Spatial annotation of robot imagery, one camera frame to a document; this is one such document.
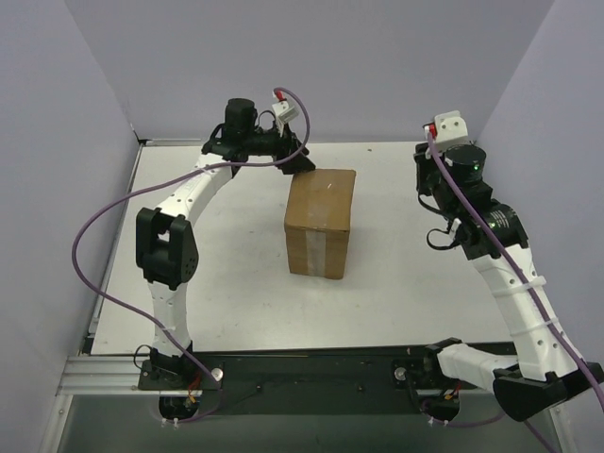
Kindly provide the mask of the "brown cardboard express box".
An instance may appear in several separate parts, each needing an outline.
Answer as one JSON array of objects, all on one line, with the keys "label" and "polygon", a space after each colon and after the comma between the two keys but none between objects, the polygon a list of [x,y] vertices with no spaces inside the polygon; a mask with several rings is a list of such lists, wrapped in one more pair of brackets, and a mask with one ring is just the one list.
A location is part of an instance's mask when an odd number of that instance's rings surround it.
[{"label": "brown cardboard express box", "polygon": [[356,172],[317,169],[293,177],[284,216],[292,274],[344,277]]}]

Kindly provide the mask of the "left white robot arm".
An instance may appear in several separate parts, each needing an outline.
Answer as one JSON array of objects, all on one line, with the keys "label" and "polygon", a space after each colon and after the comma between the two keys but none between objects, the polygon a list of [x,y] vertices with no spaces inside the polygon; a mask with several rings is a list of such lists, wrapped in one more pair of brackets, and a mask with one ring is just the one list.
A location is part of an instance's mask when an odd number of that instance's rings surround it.
[{"label": "left white robot arm", "polygon": [[202,146],[193,177],[155,208],[143,208],[137,214],[136,264],[147,281],[153,316],[159,322],[151,346],[151,366],[173,388],[185,387],[193,379],[186,293],[199,264],[194,224],[211,199],[252,157],[271,158],[286,176],[315,168],[308,157],[307,141],[298,139],[290,127],[306,110],[282,91],[276,91],[274,97],[269,128],[260,125],[253,101],[230,99],[223,122]]}]

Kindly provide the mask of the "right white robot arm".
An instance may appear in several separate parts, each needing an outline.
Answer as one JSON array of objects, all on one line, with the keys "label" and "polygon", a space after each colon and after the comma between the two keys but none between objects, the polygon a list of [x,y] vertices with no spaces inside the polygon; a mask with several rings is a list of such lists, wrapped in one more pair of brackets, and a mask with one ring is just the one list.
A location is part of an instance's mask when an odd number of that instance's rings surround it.
[{"label": "right white robot arm", "polygon": [[589,389],[600,393],[602,366],[586,361],[563,334],[519,217],[483,180],[484,150],[462,143],[434,159],[428,144],[419,143],[413,159],[418,196],[434,198],[431,212],[446,220],[451,246],[484,279],[515,350],[499,356],[454,338],[432,344],[424,361],[432,382],[464,381],[490,392],[517,422]]}]

